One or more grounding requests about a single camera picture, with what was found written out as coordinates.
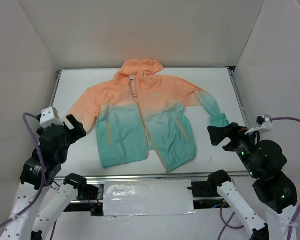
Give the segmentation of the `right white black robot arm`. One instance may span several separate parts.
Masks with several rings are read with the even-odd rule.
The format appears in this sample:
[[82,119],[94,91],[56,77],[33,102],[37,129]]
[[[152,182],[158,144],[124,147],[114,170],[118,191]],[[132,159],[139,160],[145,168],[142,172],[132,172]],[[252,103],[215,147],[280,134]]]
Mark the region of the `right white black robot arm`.
[[226,127],[208,126],[210,141],[218,146],[224,139],[226,152],[235,152],[249,175],[255,179],[252,187],[264,205],[266,220],[260,218],[236,189],[230,176],[219,170],[208,176],[207,189],[220,195],[240,219],[252,240],[295,240],[292,218],[297,210],[297,189],[283,173],[287,163],[282,148],[272,140],[260,140],[262,127],[248,129],[231,123]]

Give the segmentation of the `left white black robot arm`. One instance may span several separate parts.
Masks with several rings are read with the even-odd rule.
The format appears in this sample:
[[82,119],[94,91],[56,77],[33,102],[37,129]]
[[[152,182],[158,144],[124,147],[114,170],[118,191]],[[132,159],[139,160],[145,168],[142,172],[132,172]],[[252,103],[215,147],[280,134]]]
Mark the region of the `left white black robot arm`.
[[2,240],[45,240],[53,238],[59,217],[74,199],[81,200],[88,194],[87,179],[75,173],[65,177],[52,200],[42,208],[45,196],[52,188],[61,165],[66,162],[72,144],[87,133],[83,124],[73,115],[65,121],[57,119],[49,126],[46,113],[35,117],[40,121],[39,139],[28,129],[35,149],[20,176],[16,202],[9,219],[2,223],[5,228]]

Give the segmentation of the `orange and teal hooded jacket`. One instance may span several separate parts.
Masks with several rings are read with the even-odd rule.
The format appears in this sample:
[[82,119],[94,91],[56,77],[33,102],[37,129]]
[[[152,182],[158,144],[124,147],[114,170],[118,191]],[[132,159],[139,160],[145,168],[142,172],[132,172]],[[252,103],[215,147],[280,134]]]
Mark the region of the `orange and teal hooded jacket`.
[[89,87],[70,108],[86,131],[95,128],[103,168],[144,161],[152,150],[168,173],[193,160],[197,147],[186,107],[202,106],[211,126],[228,126],[212,95],[162,70],[156,60],[127,60],[112,80]]

